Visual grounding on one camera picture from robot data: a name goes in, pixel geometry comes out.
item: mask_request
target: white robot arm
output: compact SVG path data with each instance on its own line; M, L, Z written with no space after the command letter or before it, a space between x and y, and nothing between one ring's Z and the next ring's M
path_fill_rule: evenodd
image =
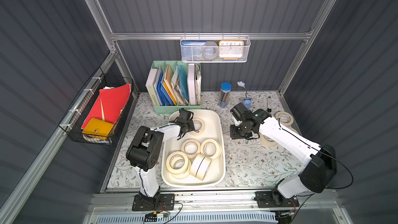
M290 151L306 167L298 174L280 181L272 189L273 202L289 201L296 194L312 191L320 193L337 173L334 148L312 142L291 131L263 109L248 110L242 103L231 109L235 125L231 125L231 137L251 137L251 132L266 135Z

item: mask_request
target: clock face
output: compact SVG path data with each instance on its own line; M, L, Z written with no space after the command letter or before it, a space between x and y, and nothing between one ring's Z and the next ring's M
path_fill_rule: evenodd
M244 42L241 40L222 40L218 43L220 46L219 54L221 58L240 58L243 56Z

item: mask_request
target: yellow wallet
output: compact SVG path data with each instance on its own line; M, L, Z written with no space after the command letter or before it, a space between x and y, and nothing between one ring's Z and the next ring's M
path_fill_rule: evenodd
M83 129L84 134L93 134L100 136L108 136L114 124L102 121L101 119L92 118L87 126Z

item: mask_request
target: glue bottle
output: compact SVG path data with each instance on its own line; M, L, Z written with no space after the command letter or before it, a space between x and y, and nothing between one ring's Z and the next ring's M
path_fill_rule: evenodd
M238 86L245 88L245 83L244 82L238 82ZM246 95L246 98L243 99L242 103L247 109L250 109L250 107L251 107L251 98L248 98L247 89L246 89L246 94L245 95Z

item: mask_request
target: floral tablecloth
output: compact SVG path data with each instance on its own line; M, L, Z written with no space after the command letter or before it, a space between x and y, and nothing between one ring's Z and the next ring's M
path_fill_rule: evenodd
M267 97L272 98L272 114L283 111L278 92L248 92L252 98L251 110L267 109ZM228 106L218 106L218 92L202 92L202 108L217 112L221 119L225 146L226 175L215 187L273 187L282 178L296 174L303 165L292 154L281 146L266 147L259 139L232 140L229 126L233 124L229 110L245 98L245 92L231 92ZM153 111L152 101L148 93L141 93L131 118L126 137L123 141L115 167L113 168L108 189L139 188L137 174L130 162L126 160L126 152L138 128L159 127L168 122L168 116L157 115ZM160 187L170 187L162 180L161 162L163 147L155 166L157 182Z

